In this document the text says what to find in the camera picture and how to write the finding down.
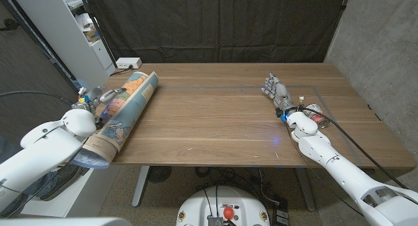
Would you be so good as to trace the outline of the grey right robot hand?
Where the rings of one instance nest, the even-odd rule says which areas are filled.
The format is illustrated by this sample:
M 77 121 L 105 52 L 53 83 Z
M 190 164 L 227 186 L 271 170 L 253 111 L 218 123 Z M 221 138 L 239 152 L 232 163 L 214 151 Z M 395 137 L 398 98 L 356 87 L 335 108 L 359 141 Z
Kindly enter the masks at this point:
M 285 114 L 291 114 L 296 111 L 290 93 L 280 79 L 273 73 L 265 80 L 265 86 L 261 88 L 268 97 L 270 97 L 275 107 Z

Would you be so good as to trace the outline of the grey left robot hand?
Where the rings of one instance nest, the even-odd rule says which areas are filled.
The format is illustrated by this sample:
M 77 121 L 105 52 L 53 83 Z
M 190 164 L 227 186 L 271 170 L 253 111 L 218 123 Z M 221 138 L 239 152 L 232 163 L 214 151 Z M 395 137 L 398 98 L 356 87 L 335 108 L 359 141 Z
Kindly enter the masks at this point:
M 106 89 L 103 86 L 98 86 L 88 91 L 86 88 L 81 88 L 79 98 L 77 102 L 71 105 L 71 109 L 84 109 L 95 114 L 100 104 L 108 104 L 111 100 L 126 91 L 126 88 Z

